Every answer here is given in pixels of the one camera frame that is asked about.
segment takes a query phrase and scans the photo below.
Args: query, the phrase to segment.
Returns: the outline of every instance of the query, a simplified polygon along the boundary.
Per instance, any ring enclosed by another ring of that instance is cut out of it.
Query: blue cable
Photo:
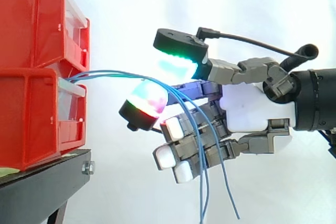
[[[130,76],[132,76],[132,78],[149,79],[149,80],[151,80],[151,81],[153,81],[153,82],[155,82],[155,83],[161,85],[162,87],[165,87],[169,92],[171,92],[171,93],[174,92],[174,94],[177,96],[177,100],[179,100],[179,102],[182,100],[182,99],[181,99],[181,96],[183,96],[187,101],[189,101],[193,106],[195,106],[195,108],[197,109],[197,111],[198,111],[199,113],[201,113],[202,116],[204,117],[205,121],[206,121],[207,124],[209,125],[209,127],[210,127],[210,129],[212,130],[212,133],[213,133],[213,135],[214,135],[214,137],[215,137],[215,143],[216,143],[216,147],[217,147],[218,154],[219,154],[219,157],[220,157],[220,164],[221,164],[221,166],[222,166],[222,170],[223,170],[223,175],[224,175],[224,180],[225,180],[226,189],[227,189],[228,195],[229,195],[229,197],[230,197],[231,203],[232,203],[232,205],[233,205],[235,214],[236,214],[237,218],[240,219],[240,216],[239,216],[238,210],[237,210],[237,208],[236,208],[236,205],[235,205],[235,202],[234,202],[234,199],[233,199],[231,190],[230,190],[230,188],[229,188],[228,178],[227,178],[227,174],[226,174],[225,165],[224,165],[224,162],[223,162],[223,156],[222,156],[222,153],[221,153],[221,150],[220,150],[220,146],[219,146],[219,139],[218,139],[218,136],[217,136],[216,131],[215,131],[214,127],[212,126],[212,124],[211,124],[209,118],[208,118],[208,117],[206,116],[206,114],[201,110],[201,108],[199,108],[198,105],[195,104],[195,103],[194,103],[189,97],[187,97],[185,94],[181,93],[179,90],[173,89],[172,87],[166,85],[165,83],[161,83],[160,81],[157,81],[157,80],[155,80],[155,79],[153,79],[153,78],[150,78],[150,77],[141,76],[141,75],[137,75],[137,74],[131,74],[131,73],[127,73],[127,72],[124,72],[124,71],[114,71],[114,70],[88,71],[88,72],[83,72],[83,73],[77,74],[77,75],[75,75],[75,76],[69,78],[69,80],[73,80],[74,78],[77,78],[77,77],[79,77],[79,76],[83,76],[83,75],[86,75],[86,74],[91,74],[91,73],[102,73],[102,72],[104,72],[104,73],[106,73],[106,72],[120,73],[120,74],[130,75]],[[108,74],[102,74],[102,75],[99,75],[99,76],[97,76],[97,77],[101,77],[101,76],[108,76]],[[190,120],[190,122],[193,122],[193,121],[194,121],[194,123],[196,124],[194,118],[190,115],[190,112],[188,111],[188,113],[187,113],[187,112],[185,111],[185,113],[186,113],[186,115],[188,116],[188,119]],[[196,125],[196,127],[193,126],[193,128],[194,128],[194,130],[197,129],[197,130],[195,130],[195,132],[196,132],[197,139],[199,140],[199,138],[200,138],[200,134],[199,134],[199,132],[198,132],[198,127],[197,127],[197,125]],[[201,154],[200,156],[202,156],[202,161],[205,162],[204,151],[202,152],[202,154]],[[207,194],[207,201],[206,201],[204,210],[206,210],[206,208],[207,208],[207,203],[208,203],[208,194]]]
[[[86,73],[81,73],[80,76],[83,75],[83,74],[88,74],[88,73],[92,73],[92,72],[90,71],[90,72],[86,72]],[[87,77],[79,77],[77,75],[77,76],[68,78],[68,80],[70,80],[70,81],[80,81],[80,80],[94,79],[94,78],[98,78],[98,77],[124,77],[124,78],[146,78],[146,79],[150,79],[151,81],[153,81],[153,82],[161,85],[168,92],[172,93],[175,96],[175,98],[178,100],[178,102],[180,103],[180,105],[183,108],[184,112],[186,113],[188,119],[192,123],[194,131],[196,133],[196,137],[198,139],[198,154],[199,154],[199,157],[200,157],[200,159],[199,159],[199,166],[200,166],[200,202],[201,202],[200,203],[200,206],[201,206],[201,209],[200,209],[200,219],[201,219],[201,222],[200,223],[203,223],[203,219],[204,219],[204,216],[205,216],[205,213],[206,213],[206,209],[207,209],[207,206],[208,206],[208,201],[209,201],[208,173],[207,173],[206,167],[203,167],[203,163],[206,165],[206,160],[205,160],[205,154],[204,154],[203,144],[202,144],[202,141],[201,141],[201,136],[200,136],[200,133],[198,131],[197,124],[195,122],[195,119],[190,114],[190,111],[188,110],[188,108],[186,107],[186,105],[184,104],[183,100],[180,97],[180,95],[182,93],[179,92],[178,90],[173,89],[172,87],[166,85],[165,83],[161,83],[161,82],[159,82],[159,81],[157,81],[155,79],[147,78],[147,77],[144,77],[144,76],[137,76],[137,75],[134,75],[134,74],[98,74],[98,75],[87,76]],[[203,172],[202,171],[205,171],[206,189],[207,189],[206,202],[205,202],[204,209],[203,209]]]

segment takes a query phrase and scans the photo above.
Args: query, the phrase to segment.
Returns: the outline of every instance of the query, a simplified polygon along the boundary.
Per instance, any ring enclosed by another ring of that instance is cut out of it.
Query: screw
[[[82,173],[84,175],[93,175],[96,168],[94,161],[85,161],[82,165]]]

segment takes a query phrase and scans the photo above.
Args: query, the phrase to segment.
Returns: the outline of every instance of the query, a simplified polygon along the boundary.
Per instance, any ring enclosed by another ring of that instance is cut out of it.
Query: robotic hand
[[[206,38],[231,38],[285,54],[280,64],[271,58],[253,58],[237,65],[208,58]],[[329,152],[336,157],[336,69],[291,72],[317,57],[312,44],[296,53],[283,51],[250,39],[199,28],[196,36],[159,29],[154,47],[170,55],[187,57],[197,63],[193,79],[175,86],[192,100],[208,98],[201,109],[208,116],[220,139],[222,157],[234,159],[240,153],[274,153],[275,143],[290,138],[296,131],[318,130],[330,143]],[[167,105],[177,101],[169,96]],[[191,110],[205,151],[207,167],[220,164],[215,139],[209,125],[197,110]],[[166,144],[158,147],[154,158],[159,169],[172,168],[177,183],[200,175],[198,143],[185,114],[161,123]],[[240,139],[233,133],[245,133]]]

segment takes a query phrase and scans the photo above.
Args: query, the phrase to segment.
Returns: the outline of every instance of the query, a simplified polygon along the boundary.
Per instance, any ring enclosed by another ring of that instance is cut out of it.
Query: red plastic drawer
[[[0,167],[25,170],[85,143],[86,90],[52,69],[0,69]]]
[[[0,9],[1,68],[89,70],[90,24],[73,0],[0,0]]]

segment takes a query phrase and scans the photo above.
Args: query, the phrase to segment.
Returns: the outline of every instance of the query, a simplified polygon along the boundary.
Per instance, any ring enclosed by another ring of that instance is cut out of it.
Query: white wall
[[[144,72],[157,28],[195,33],[205,26],[295,51],[315,43],[320,56],[301,67],[336,67],[335,17],[329,0],[75,0],[91,19],[91,69]],[[210,41],[210,57],[238,62],[282,56],[240,42]],[[88,139],[97,170],[68,204],[65,224],[198,223],[198,180],[176,185],[158,172],[156,133],[130,132],[118,110],[135,83],[87,83]],[[207,223],[334,223],[336,160],[317,133],[293,133],[276,155],[226,162],[242,217],[230,205],[220,168],[212,168]]]

